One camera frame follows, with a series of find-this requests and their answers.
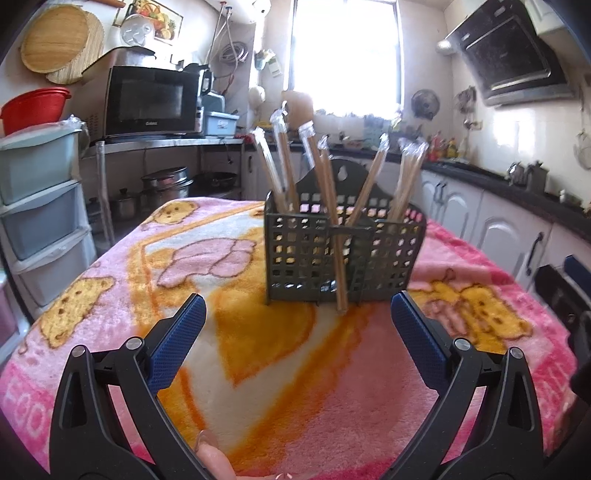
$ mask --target microwave oven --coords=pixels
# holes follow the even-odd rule
[[[113,66],[78,89],[72,113],[87,123],[90,142],[194,132],[199,81],[198,73]]]

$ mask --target black countertop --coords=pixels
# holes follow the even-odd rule
[[[291,144],[294,152],[303,151],[301,144]],[[375,152],[372,150],[348,150],[346,148],[331,147],[330,153],[342,157],[368,158],[372,159]],[[400,163],[400,154],[388,154],[387,162]],[[583,216],[581,209],[573,209],[562,205],[557,197],[549,194],[546,196],[526,192],[525,189],[509,185],[500,175],[486,170],[474,168],[475,171],[467,170],[466,167],[453,164],[449,161],[425,162],[423,170],[439,173],[451,179],[463,181],[470,185],[479,187],[499,197],[514,203],[531,213],[551,223],[558,223],[571,230],[585,241],[591,244],[591,219]]]

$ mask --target pink blanket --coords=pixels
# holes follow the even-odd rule
[[[412,438],[437,394],[423,384],[388,302],[265,304],[262,207],[207,198],[169,203],[92,265],[31,329],[0,377],[0,407],[48,468],[48,433],[72,347],[118,348],[191,292],[207,322],[158,397],[192,445],[212,430],[236,471],[375,479]],[[430,223],[409,286],[423,311],[479,349],[528,358],[544,444],[570,398],[574,358],[560,322],[479,251]],[[475,399],[448,454],[475,419]],[[115,397],[134,451],[148,457]]]

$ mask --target red plastic bowl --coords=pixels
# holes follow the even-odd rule
[[[10,135],[33,125],[57,122],[68,98],[72,96],[67,88],[52,87],[23,93],[9,100],[0,112],[4,134]]]

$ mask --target plastic storage drawer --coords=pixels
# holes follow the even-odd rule
[[[14,255],[25,260],[88,224],[82,186],[70,181],[0,207],[0,222]]]
[[[27,260],[14,271],[40,307],[55,300],[96,260],[90,229],[77,231]]]
[[[78,177],[80,130],[49,126],[0,140],[0,199],[10,205]]]

